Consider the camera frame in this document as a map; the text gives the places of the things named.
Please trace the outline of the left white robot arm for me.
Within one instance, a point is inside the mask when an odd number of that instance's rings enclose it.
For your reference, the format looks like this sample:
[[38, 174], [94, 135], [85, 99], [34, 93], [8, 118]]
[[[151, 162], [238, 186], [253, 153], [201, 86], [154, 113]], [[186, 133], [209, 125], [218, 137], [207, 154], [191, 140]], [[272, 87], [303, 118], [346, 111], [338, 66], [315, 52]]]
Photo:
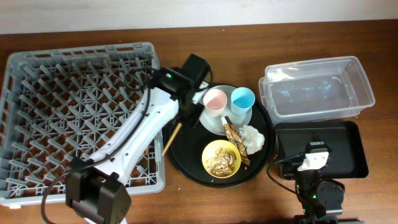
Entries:
[[152, 69], [134, 111], [87, 160], [75, 158], [66, 176], [65, 203], [93, 223], [124, 223], [131, 206], [126, 185], [144, 149], [171, 120], [196, 126], [211, 75], [208, 62], [191, 54], [180, 68]]

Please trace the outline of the clear plastic bin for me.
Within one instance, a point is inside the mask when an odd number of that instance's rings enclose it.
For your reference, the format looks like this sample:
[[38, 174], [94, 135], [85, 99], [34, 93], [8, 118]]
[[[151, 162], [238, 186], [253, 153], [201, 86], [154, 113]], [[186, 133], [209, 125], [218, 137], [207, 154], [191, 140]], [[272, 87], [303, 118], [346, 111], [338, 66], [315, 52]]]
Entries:
[[269, 65], [259, 91], [273, 124], [357, 116], [376, 103], [355, 56]]

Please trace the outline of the food scraps and rice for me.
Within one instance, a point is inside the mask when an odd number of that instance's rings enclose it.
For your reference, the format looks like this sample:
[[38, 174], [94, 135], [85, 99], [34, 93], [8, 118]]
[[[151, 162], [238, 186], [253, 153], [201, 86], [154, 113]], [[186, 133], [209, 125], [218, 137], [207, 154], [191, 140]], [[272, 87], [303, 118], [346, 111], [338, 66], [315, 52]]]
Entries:
[[236, 156], [232, 151], [219, 147], [206, 160], [205, 167], [213, 175], [224, 177], [233, 173]]

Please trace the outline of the black rectangular tray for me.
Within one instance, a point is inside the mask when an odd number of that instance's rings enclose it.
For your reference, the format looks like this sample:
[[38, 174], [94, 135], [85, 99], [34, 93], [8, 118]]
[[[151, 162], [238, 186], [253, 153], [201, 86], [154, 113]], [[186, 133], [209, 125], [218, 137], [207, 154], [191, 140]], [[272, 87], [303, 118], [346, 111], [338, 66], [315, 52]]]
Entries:
[[279, 123], [275, 136], [277, 160], [304, 153], [311, 142], [322, 141], [331, 152], [321, 177], [353, 179], [369, 174], [359, 129], [352, 121]]

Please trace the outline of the blue cup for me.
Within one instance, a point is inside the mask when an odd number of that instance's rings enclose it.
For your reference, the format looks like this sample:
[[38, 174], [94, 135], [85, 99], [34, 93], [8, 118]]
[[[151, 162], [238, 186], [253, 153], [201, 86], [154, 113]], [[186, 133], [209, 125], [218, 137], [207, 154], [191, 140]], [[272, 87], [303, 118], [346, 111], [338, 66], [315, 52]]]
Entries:
[[255, 100], [255, 95], [250, 89], [246, 87], [235, 89], [231, 94], [232, 113], [238, 116], [246, 114], [253, 106]]

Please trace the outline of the pink cup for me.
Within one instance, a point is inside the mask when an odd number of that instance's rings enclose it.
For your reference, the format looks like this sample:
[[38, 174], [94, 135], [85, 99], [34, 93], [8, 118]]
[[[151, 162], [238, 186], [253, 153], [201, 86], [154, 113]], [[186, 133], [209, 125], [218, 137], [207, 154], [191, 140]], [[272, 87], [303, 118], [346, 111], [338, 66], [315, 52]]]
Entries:
[[217, 117], [222, 114], [228, 102], [224, 91], [219, 89], [208, 90], [203, 97], [203, 104], [208, 116]]

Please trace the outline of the round black serving tray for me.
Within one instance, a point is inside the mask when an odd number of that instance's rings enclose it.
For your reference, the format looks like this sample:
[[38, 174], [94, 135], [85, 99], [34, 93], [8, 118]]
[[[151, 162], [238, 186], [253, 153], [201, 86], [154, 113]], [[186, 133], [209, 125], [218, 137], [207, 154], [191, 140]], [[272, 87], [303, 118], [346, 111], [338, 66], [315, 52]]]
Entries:
[[215, 140], [226, 140], [209, 132], [199, 121], [194, 127], [182, 126], [168, 149], [167, 154], [172, 164], [186, 177], [198, 184], [214, 188], [227, 188], [243, 184], [254, 178], [269, 160], [273, 147], [272, 122], [268, 112], [259, 100], [252, 106], [252, 117], [249, 126], [256, 128], [265, 137], [261, 151], [249, 155], [249, 166], [241, 164], [235, 175], [227, 179], [213, 177], [202, 165], [202, 152], [206, 145]]

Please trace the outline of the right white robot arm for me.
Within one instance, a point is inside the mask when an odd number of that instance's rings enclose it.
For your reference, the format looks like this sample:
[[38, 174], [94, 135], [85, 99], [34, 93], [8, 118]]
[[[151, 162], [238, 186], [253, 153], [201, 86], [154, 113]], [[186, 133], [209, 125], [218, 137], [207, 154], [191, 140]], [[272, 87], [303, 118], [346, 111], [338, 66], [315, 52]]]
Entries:
[[294, 216], [297, 224], [338, 224], [343, 213], [345, 186], [333, 179], [322, 179], [331, 149], [321, 140], [306, 145], [303, 162], [295, 171], [295, 193], [302, 204], [303, 215]]

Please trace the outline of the white napkin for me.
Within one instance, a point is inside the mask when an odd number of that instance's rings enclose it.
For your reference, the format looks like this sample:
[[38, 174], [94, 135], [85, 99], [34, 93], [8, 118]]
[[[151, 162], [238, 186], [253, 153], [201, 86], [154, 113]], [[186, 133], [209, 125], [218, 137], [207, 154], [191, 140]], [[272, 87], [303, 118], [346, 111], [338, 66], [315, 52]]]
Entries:
[[246, 147], [248, 155], [255, 154], [261, 151], [265, 143], [265, 137], [253, 126], [244, 125], [239, 128], [239, 134], [243, 140], [243, 144]]

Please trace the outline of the grey plastic dishwasher rack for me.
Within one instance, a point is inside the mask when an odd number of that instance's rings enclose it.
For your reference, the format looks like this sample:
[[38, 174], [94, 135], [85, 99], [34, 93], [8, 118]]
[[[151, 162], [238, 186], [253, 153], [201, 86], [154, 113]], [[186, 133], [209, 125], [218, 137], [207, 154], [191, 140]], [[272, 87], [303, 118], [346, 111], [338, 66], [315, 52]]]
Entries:
[[149, 42], [18, 52], [1, 90], [1, 205], [65, 200], [55, 179], [104, 146], [141, 99], [142, 68], [159, 68]]

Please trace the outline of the grey round plate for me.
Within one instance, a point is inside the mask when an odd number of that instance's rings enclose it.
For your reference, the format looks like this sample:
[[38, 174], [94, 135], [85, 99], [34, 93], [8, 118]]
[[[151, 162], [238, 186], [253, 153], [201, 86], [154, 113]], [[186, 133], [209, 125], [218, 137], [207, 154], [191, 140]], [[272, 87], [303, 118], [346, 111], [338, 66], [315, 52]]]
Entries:
[[221, 118], [227, 116], [229, 120], [234, 124], [234, 127], [238, 130], [244, 125], [248, 125], [252, 117], [252, 109], [249, 109], [245, 115], [236, 115], [231, 111], [231, 94], [236, 89], [235, 86], [231, 85], [216, 85], [210, 89], [219, 89], [223, 91], [228, 99], [227, 105], [223, 113], [217, 117], [209, 116], [205, 110], [203, 110], [200, 116], [201, 124], [211, 133], [224, 136], [225, 132]]

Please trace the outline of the yellow bowl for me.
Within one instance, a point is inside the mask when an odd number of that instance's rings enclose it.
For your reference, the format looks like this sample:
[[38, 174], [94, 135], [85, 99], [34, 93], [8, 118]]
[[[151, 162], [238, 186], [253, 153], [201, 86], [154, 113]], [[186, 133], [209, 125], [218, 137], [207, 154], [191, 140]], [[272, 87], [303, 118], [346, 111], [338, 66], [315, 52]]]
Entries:
[[[230, 175], [224, 176], [224, 177], [217, 177], [217, 176], [211, 174], [205, 167], [206, 160], [209, 157], [211, 157], [214, 154], [214, 151], [217, 148], [219, 148], [219, 147], [223, 147], [223, 148], [225, 148], [225, 149], [227, 149], [229, 151], [232, 151], [235, 154], [235, 156], [236, 156], [236, 160], [235, 160], [235, 163], [234, 163], [235, 168], [234, 168], [233, 173], [230, 174]], [[209, 143], [204, 148], [204, 150], [202, 152], [201, 161], [202, 161], [203, 167], [205, 168], [207, 173], [209, 173], [213, 177], [216, 177], [216, 178], [219, 178], [219, 179], [227, 179], [227, 178], [230, 178], [233, 175], [235, 175], [235, 173], [237, 173], [237, 171], [239, 170], [239, 168], [241, 166], [241, 155], [240, 155], [240, 153], [238, 151], [238, 148], [234, 144], [230, 143], [229, 141], [225, 141], [225, 140], [216, 140], [216, 141], [213, 141], [213, 142]]]

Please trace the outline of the gold brown snack wrapper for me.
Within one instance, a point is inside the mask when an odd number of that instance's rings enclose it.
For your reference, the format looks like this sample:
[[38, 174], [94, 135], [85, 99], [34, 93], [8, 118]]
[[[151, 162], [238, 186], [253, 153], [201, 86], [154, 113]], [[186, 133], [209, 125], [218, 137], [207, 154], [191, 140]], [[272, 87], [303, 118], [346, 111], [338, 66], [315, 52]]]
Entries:
[[243, 140], [241, 139], [234, 124], [231, 122], [231, 120], [227, 116], [222, 117], [221, 122], [223, 125], [224, 132], [226, 134], [226, 137], [228, 138], [228, 141], [231, 142], [232, 144], [234, 144], [238, 148], [238, 151], [241, 155], [242, 163], [249, 166], [251, 161], [248, 159], [246, 147], [243, 144]]

